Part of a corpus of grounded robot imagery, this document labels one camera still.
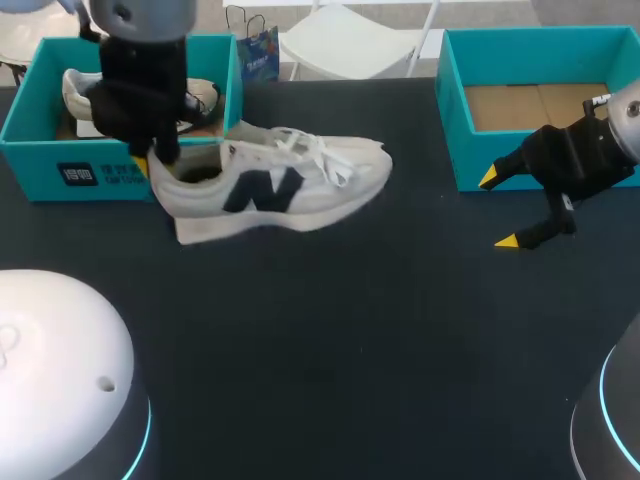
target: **n logo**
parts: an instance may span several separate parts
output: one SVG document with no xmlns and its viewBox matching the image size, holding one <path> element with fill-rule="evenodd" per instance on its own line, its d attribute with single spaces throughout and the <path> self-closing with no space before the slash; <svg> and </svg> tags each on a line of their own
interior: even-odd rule
<svg viewBox="0 0 640 480">
<path fill-rule="evenodd" d="M 243 211 L 253 200 L 262 212 L 286 212 L 291 200 L 302 187 L 304 178 L 295 168 L 287 168 L 277 191 L 273 191 L 271 175 L 263 170 L 251 170 L 240 175 L 223 209 L 229 213 Z"/>
</svg>

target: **blue paper bag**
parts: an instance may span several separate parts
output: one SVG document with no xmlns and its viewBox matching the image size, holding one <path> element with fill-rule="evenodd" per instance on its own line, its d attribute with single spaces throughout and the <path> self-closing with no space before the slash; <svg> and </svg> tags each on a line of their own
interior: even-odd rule
<svg viewBox="0 0 640 480">
<path fill-rule="evenodd" d="M 229 16 L 227 7 L 227 25 Z M 259 33 L 249 35 L 249 26 L 253 21 L 262 20 Z M 242 66 L 243 83 L 275 82 L 280 75 L 280 44 L 278 42 L 278 27 L 265 30 L 265 19 L 262 15 L 255 15 L 244 21 L 246 38 L 237 40 L 238 57 Z"/>
</svg>

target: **chair leg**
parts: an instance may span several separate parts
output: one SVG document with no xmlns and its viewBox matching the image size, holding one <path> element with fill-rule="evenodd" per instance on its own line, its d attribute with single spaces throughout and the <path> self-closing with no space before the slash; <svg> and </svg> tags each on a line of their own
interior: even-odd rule
<svg viewBox="0 0 640 480">
<path fill-rule="evenodd" d="M 411 63 L 409 64 L 409 69 L 407 70 L 407 78 L 413 75 L 413 71 L 416 68 L 416 63 L 418 63 L 418 58 L 420 58 L 420 53 L 422 52 L 422 47 L 424 46 L 424 42 L 427 40 L 427 35 L 429 35 L 431 25 L 433 25 L 433 19 L 436 17 L 438 6 L 440 6 L 440 0 L 433 0 L 431 8 L 429 9 L 429 15 L 427 15 L 427 20 L 424 22 L 422 32 L 420 32 L 420 40 L 418 41 L 418 44 L 413 51 L 413 55 L 411 56 Z"/>
<path fill-rule="evenodd" d="M 300 68 L 300 64 L 298 62 L 293 64 L 293 70 L 291 71 L 291 77 L 289 78 L 290 82 L 293 82 L 294 80 L 296 80 L 299 68 Z"/>
</svg>

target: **teal shoe box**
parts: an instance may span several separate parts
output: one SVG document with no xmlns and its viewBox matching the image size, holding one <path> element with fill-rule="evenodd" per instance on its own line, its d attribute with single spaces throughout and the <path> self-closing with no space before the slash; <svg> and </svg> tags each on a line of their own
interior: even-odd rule
<svg viewBox="0 0 640 480">
<path fill-rule="evenodd" d="M 242 80 L 233 35 L 187 40 L 188 76 L 214 82 L 226 96 L 224 134 L 242 115 Z M 0 149 L 32 202 L 150 200 L 151 188 L 127 152 L 112 139 L 56 140 L 67 68 L 99 72 L 98 46 L 79 38 L 46 38 L 36 52 L 0 133 Z M 221 142 L 181 138 L 182 146 Z"/>
<path fill-rule="evenodd" d="M 605 84 L 615 93 L 639 77 L 640 40 L 631 27 L 445 32 L 436 96 L 458 190 L 480 190 L 478 183 L 493 161 L 535 131 L 477 131 L 465 87 Z M 639 186 L 640 172 L 620 185 Z M 531 176 L 520 175 L 498 188 L 541 187 Z"/>
</svg>

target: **metal arm cylinder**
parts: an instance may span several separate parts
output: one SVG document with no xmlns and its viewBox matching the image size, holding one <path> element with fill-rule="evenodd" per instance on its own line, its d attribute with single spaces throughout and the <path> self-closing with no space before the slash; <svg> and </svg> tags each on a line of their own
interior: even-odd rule
<svg viewBox="0 0 640 480">
<path fill-rule="evenodd" d="M 101 29 L 136 43 L 180 40 L 196 22 L 196 0 L 90 0 L 90 7 Z"/>
</svg>

